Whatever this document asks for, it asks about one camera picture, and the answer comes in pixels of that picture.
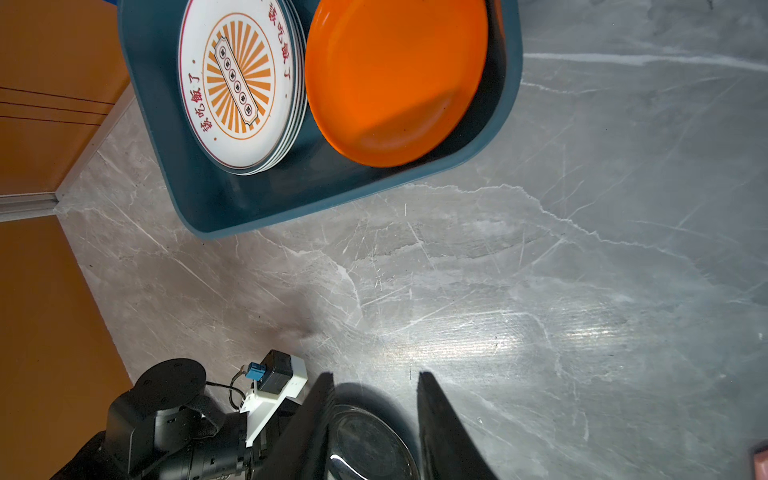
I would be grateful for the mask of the black plate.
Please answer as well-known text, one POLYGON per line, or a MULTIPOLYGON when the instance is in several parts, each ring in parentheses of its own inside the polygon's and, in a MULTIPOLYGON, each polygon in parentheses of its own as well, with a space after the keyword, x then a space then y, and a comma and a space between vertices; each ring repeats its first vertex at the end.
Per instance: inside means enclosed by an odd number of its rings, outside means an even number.
POLYGON ((373 413, 337 405, 329 424, 327 479, 418 479, 402 438, 373 413))

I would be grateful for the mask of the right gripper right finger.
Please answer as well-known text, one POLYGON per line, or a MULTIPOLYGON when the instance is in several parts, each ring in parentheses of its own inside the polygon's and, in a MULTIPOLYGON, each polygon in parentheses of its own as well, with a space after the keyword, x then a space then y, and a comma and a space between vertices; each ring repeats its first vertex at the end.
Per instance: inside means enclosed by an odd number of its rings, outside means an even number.
POLYGON ((497 479, 430 372, 419 374, 417 410, 424 479, 497 479))

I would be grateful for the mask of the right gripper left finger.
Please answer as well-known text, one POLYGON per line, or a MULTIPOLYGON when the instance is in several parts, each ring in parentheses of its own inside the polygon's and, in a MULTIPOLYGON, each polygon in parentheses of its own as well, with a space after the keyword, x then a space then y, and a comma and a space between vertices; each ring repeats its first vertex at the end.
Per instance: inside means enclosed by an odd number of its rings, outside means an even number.
POLYGON ((333 374, 323 372, 252 479, 325 479, 329 426, 335 406, 333 374))

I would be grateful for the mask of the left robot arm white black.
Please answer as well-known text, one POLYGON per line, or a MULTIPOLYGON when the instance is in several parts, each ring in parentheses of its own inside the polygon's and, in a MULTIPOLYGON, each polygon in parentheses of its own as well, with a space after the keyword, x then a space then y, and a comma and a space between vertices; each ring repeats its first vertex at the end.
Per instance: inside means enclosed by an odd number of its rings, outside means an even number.
POLYGON ((273 441, 263 433, 295 411, 307 383, 304 360, 272 350, 241 375, 243 401, 225 412, 208 395, 204 366, 176 358, 145 371, 109 407, 92 437, 57 479, 251 479, 273 441))

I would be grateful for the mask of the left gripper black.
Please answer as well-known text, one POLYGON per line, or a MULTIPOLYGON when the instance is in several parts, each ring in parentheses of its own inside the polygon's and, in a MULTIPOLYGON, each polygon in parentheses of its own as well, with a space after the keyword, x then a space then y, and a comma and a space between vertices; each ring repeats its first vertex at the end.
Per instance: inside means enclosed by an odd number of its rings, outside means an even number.
POLYGON ((275 450, 297 411, 297 407, 279 407, 251 447, 246 446, 246 414, 228 414, 216 436, 193 440, 143 478, 226 479, 244 474, 246 479, 252 479, 275 450))

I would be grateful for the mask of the sunburst plate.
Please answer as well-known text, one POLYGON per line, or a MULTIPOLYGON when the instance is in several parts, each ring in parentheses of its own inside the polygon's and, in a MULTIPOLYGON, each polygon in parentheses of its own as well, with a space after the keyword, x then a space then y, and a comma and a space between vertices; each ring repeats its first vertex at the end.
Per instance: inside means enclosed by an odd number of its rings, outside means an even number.
POLYGON ((291 1, 190 1, 178 42, 184 112, 222 170, 254 175, 277 165, 307 110, 306 34, 291 1))

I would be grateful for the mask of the orange plate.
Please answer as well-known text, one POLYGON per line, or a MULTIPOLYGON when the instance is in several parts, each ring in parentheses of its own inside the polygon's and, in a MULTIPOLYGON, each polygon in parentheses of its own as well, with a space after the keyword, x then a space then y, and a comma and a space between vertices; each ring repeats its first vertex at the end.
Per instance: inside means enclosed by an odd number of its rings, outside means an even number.
POLYGON ((478 90, 483 1, 322 1, 306 50, 315 122, 342 156, 389 168, 435 149, 478 90))

